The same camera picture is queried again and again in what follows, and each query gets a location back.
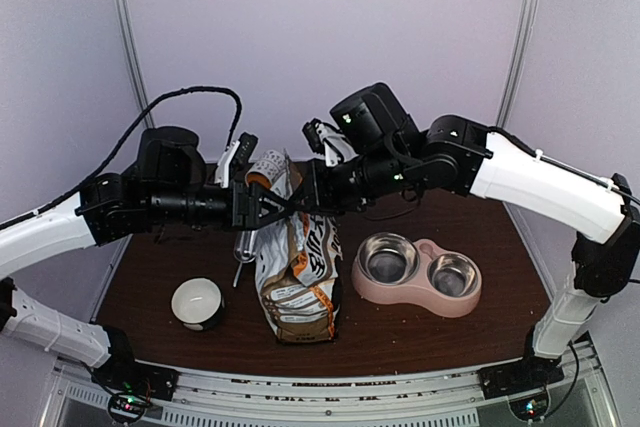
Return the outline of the dog food bag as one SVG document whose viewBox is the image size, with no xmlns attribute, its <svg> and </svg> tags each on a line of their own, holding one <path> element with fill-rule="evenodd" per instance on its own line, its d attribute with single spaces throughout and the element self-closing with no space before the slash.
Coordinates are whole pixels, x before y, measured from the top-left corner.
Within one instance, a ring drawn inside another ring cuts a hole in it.
<svg viewBox="0 0 640 427">
<path fill-rule="evenodd" d="M 255 248 L 256 293 L 277 340 L 333 340 L 342 300 L 336 220 L 295 212 L 257 230 Z"/>
</svg>

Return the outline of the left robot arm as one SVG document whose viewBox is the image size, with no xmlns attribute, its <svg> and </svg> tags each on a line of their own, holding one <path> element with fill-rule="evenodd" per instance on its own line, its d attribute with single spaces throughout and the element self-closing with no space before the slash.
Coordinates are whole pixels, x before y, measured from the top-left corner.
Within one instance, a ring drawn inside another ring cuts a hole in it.
<svg viewBox="0 0 640 427">
<path fill-rule="evenodd" d="M 221 183 L 206 182 L 198 136 L 180 127 L 143 132 L 136 161 L 122 174 L 104 174 L 44 212 L 14 219 L 1 232 L 1 333 L 104 371 L 123 391 L 144 380 L 126 334 L 69 317 L 18 288 L 18 271 L 58 254 L 103 246 L 155 226 L 184 224 L 248 231 L 292 213 L 291 204 L 267 188 L 231 178 L 257 139 L 244 134 L 229 147 Z"/>
</svg>

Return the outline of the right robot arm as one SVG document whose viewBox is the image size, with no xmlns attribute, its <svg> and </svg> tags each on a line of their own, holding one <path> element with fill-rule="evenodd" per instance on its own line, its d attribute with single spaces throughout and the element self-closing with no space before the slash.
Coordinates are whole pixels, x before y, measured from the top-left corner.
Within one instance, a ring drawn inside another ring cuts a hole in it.
<svg viewBox="0 0 640 427">
<path fill-rule="evenodd" d="M 639 256 L 639 209 L 621 175 L 596 177 L 532 149 L 501 128 L 457 116 L 420 130 L 391 88 L 375 83 L 331 109 L 354 149 L 335 166 L 311 161 L 293 194 L 300 211 L 361 211 L 401 191 L 442 189 L 513 204 L 574 229 L 572 273 L 513 366 L 519 387 L 551 371 L 596 306 L 629 283 Z"/>
</svg>

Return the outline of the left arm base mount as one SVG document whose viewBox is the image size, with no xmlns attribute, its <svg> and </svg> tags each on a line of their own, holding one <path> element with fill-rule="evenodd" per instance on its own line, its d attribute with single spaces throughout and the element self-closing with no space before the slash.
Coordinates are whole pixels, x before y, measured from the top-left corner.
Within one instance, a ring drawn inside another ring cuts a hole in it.
<svg viewBox="0 0 640 427">
<path fill-rule="evenodd" d="M 117 425 L 131 426 L 142 419 L 156 401 L 171 401 L 179 373 L 172 368 L 136 360 L 126 334 L 104 326 L 110 342 L 109 357 L 99 367 L 87 367 L 91 379 L 109 396 L 107 414 Z"/>
</svg>

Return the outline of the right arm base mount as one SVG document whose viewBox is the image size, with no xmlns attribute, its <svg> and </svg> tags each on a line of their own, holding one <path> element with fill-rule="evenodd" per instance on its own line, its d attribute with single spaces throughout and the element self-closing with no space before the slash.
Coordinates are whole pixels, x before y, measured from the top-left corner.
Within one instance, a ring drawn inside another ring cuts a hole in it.
<svg viewBox="0 0 640 427">
<path fill-rule="evenodd" d="M 560 359 L 535 355 L 533 332 L 527 333 L 523 356 L 514 361 L 483 367 L 478 380 L 485 400 L 506 397 L 511 413 L 520 421 L 540 422 L 551 411 L 548 388 L 565 376 Z"/>
</svg>

